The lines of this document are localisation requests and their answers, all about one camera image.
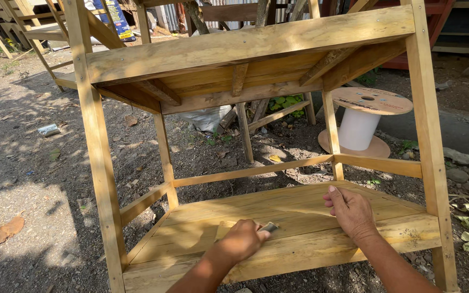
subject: wooden frame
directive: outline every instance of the wooden frame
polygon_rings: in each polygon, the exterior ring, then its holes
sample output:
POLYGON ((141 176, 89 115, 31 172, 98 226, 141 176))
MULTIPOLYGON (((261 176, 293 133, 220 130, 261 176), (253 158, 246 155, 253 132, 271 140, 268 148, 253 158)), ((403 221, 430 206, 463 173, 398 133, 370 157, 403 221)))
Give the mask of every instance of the wooden frame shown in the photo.
MULTIPOLYGON (((146 0, 144 5, 169 2, 146 0)), ((356 5, 366 7, 367 0, 359 0, 356 5)), ((365 257, 338 229, 335 219, 325 216, 328 211, 323 210, 326 209, 324 206, 319 206, 323 203, 320 197, 313 196, 319 195, 329 184, 367 196, 375 215, 382 217, 377 219, 380 233, 399 252, 431 248, 436 285, 446 292, 459 291, 423 0, 403 0, 402 5, 397 7, 272 27, 169 42, 146 42, 135 47, 116 46, 116 49, 98 53, 91 52, 90 35, 95 28, 92 28, 92 17, 85 10, 83 1, 71 0, 66 5, 66 17, 73 45, 74 79, 87 130, 88 154, 113 292, 140 292, 147 287, 154 292, 164 292, 212 245, 219 221, 225 218, 232 220, 230 217, 265 219, 281 215, 284 225, 294 224, 295 228, 287 229, 287 232, 283 229, 281 236, 276 234, 280 239, 266 242, 259 253, 235 267, 225 282, 363 260, 365 257), (231 50, 222 50, 224 54, 204 52, 204 48, 218 52, 226 47, 231 50), (359 48, 342 57, 320 77, 308 84, 300 81, 327 52, 355 47, 359 48), (330 91, 405 50, 410 64, 421 162, 341 154, 330 91), (154 79, 179 96, 180 102, 167 101, 142 88, 142 81, 157 83, 153 82, 154 79), (238 91, 240 83, 243 88, 238 91), (244 119, 245 115, 240 112, 245 102, 312 90, 322 90, 332 154, 174 179, 163 115, 237 104, 239 117, 244 119), (164 183, 122 209, 117 200, 100 93, 154 113, 164 183), (190 204, 178 202, 176 187, 280 172, 325 162, 332 163, 334 181, 190 204), (426 209, 345 181, 343 164, 422 178, 426 209), (122 227, 163 195, 167 195, 169 211, 127 254, 122 227), (269 206, 274 204, 274 208, 267 208, 267 205, 263 208, 261 203, 264 200, 268 200, 269 206), (394 213, 395 216, 387 217, 382 213, 394 213), (322 216, 323 221, 312 220, 312 217, 322 216), (300 222, 303 225, 299 224, 297 217, 302 219, 300 222), (407 230, 417 231, 417 235, 406 233, 407 230), (296 254, 291 254, 289 249, 294 249, 296 254), (285 268, 281 265, 283 262, 293 265, 285 268)), ((303 103, 309 103, 307 94, 303 103)), ((244 122, 241 126, 256 127, 244 122)))

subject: white spool core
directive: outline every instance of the white spool core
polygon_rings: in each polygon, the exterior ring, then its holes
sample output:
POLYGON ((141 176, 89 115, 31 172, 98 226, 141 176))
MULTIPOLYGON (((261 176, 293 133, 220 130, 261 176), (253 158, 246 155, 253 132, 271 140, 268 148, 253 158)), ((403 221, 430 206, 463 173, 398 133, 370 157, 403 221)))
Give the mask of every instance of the white spool core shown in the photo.
POLYGON ((381 115, 345 109, 338 130, 339 144, 349 150, 368 149, 381 115))

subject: wooden crossbar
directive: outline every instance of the wooden crossbar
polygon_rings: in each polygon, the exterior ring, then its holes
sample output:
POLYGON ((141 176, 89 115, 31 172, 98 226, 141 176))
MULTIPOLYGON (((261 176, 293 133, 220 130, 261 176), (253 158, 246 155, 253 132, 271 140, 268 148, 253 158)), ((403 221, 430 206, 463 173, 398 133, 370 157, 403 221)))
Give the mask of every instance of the wooden crossbar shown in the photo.
POLYGON ((394 158, 364 157, 349 154, 335 154, 335 163, 343 163, 398 175, 422 178, 421 162, 405 161, 394 158))
POLYGON ((249 176, 272 173, 272 172, 293 169, 293 168, 298 168, 298 167, 305 167, 305 166, 315 165, 319 163, 332 162, 333 160, 334 160, 333 155, 321 155, 318 157, 305 158, 303 160, 296 160, 296 161, 291 161, 291 162, 286 162, 286 163, 273 164, 273 165, 263 166, 263 167, 256 167, 256 168, 236 170, 236 171, 231 171, 231 172, 223 172, 223 173, 217 173, 217 174, 209 174, 209 175, 175 179, 173 181, 173 186, 180 187, 180 186, 194 185, 194 184, 200 184, 200 183, 209 183, 209 182, 215 182, 215 181, 221 181, 221 180, 227 180, 227 179, 249 177, 249 176))
POLYGON ((133 202, 121 209, 121 221, 122 226, 126 226, 128 223, 133 221, 138 215, 142 214, 147 208, 155 203, 159 198, 166 194, 166 192, 172 188, 171 182, 164 182, 159 186, 152 189, 145 195, 137 198, 133 202))

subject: dry leaf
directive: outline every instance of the dry leaf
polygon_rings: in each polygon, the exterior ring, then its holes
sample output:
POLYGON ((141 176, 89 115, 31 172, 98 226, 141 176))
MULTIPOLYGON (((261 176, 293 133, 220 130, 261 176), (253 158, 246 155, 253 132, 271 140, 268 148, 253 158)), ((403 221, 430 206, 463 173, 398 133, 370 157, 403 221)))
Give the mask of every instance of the dry leaf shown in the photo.
POLYGON ((5 242, 8 238, 16 235, 21 229, 23 229, 24 218, 21 217, 21 214, 24 212, 22 210, 15 216, 12 221, 4 224, 0 227, 0 244, 5 242))
POLYGON ((216 152, 216 156, 217 156, 218 158, 224 158, 228 152, 229 152, 229 151, 226 151, 226 152, 216 152))
POLYGON ((281 162, 281 158, 278 157, 277 155, 271 155, 269 156, 269 159, 271 159, 271 161, 281 162))
POLYGON ((131 126, 137 124, 137 122, 138 122, 138 120, 137 120, 136 117, 130 116, 130 115, 126 115, 126 116, 124 117, 124 120, 125 120, 126 122, 124 122, 122 125, 124 125, 124 126, 129 126, 129 127, 131 127, 131 126))

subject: person's right hand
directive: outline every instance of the person's right hand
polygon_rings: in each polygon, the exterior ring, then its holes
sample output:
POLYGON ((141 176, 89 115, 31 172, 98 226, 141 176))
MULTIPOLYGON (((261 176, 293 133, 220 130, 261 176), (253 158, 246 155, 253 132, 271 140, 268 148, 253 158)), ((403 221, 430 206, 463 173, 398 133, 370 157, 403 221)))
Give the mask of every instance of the person's right hand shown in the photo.
POLYGON ((347 235, 356 242, 370 235, 378 235, 374 214, 368 199, 344 188, 329 186, 328 193, 323 195, 325 206, 333 209, 339 225, 347 235))

